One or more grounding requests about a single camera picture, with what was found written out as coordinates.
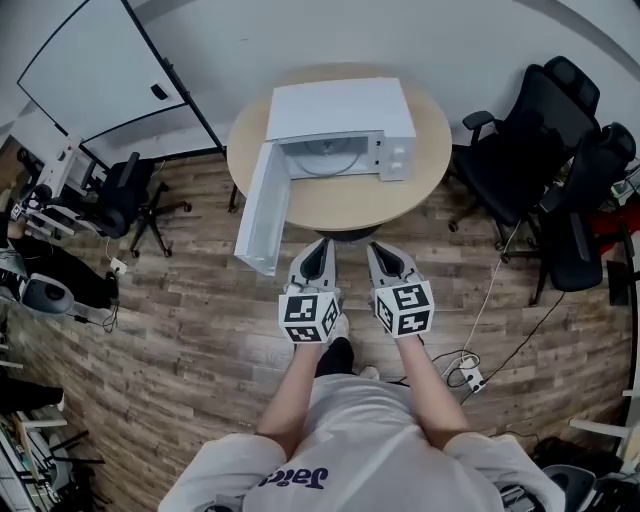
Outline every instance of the wooden table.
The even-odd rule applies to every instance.
[[[282,85],[378,76],[394,74],[363,64],[328,64],[298,71]],[[416,130],[410,178],[386,183],[376,175],[294,180],[288,222],[321,231],[377,226],[415,208],[436,188],[451,159],[449,123],[431,96],[405,81],[401,83]],[[229,135],[229,172],[245,196],[265,142],[270,105],[271,94],[248,105]]]

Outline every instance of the chair armrest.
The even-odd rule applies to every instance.
[[[562,187],[558,183],[554,183],[540,199],[540,208],[547,213],[552,212],[562,202],[562,195]]]
[[[140,158],[140,153],[131,153],[127,164],[124,166],[124,170],[120,175],[120,180],[118,181],[118,188],[122,188],[127,185],[129,178],[131,177],[131,173],[133,172],[133,168],[136,166],[138,159]]]
[[[480,138],[480,130],[485,124],[489,124],[495,121],[495,118],[490,112],[486,110],[479,110],[473,114],[469,114],[462,120],[462,124],[467,130],[473,130],[473,136],[471,137],[471,144],[478,142]]]
[[[587,244],[587,239],[584,236],[584,226],[582,225],[582,221],[580,220],[580,215],[578,215],[576,212],[571,212],[569,214],[569,219],[571,220],[573,239],[576,242],[576,247],[578,248],[580,259],[582,261],[589,261],[591,259],[591,254],[589,254],[589,245]]]

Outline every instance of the black office chair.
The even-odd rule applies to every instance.
[[[458,223],[483,206],[495,219],[501,240],[503,226],[514,227],[527,218],[560,167],[569,160],[586,132],[598,128],[594,114],[600,98],[595,84],[571,61],[555,57],[544,67],[533,64],[525,72],[515,105],[504,121],[486,111],[462,121],[473,130],[470,146],[456,146],[453,176],[475,195],[476,202],[449,224]],[[480,138],[482,127],[495,132]]]
[[[190,212],[191,204],[179,201],[158,207],[162,192],[169,190],[166,183],[160,184],[153,199],[149,202],[147,187],[153,175],[154,166],[153,160],[140,160],[139,153],[132,153],[127,162],[115,164],[107,172],[104,183],[100,183],[99,180],[91,176],[95,168],[95,162],[92,162],[85,173],[81,186],[93,189],[98,195],[97,201],[67,197],[43,201],[39,206],[41,208],[54,204],[67,206],[80,214],[78,220],[90,222],[102,236],[110,238],[125,236],[131,225],[139,220],[138,229],[129,247],[132,256],[134,258],[140,256],[136,247],[148,227],[165,257],[169,258],[172,254],[171,249],[164,245],[156,219],[160,215],[171,213],[180,208],[185,212]]]
[[[633,136],[621,124],[585,135],[564,187],[554,184],[540,202],[540,227],[536,229],[540,250],[504,254],[507,261],[514,256],[541,258],[532,306],[538,304],[547,276],[564,292],[587,290],[602,282],[600,245],[589,213],[606,199],[613,183],[624,179],[635,152]]]

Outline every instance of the white microwave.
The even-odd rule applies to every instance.
[[[335,80],[274,89],[235,255],[274,275],[291,180],[377,174],[408,177],[415,129],[397,78]]]

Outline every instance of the white t-shirt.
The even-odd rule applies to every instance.
[[[509,484],[534,494],[546,512],[564,511],[564,493],[512,436],[465,433],[443,451],[431,447],[404,386],[320,377],[306,433],[289,462],[265,437],[206,443],[159,511],[213,512],[216,500],[243,496],[243,512],[500,512],[498,488]]]

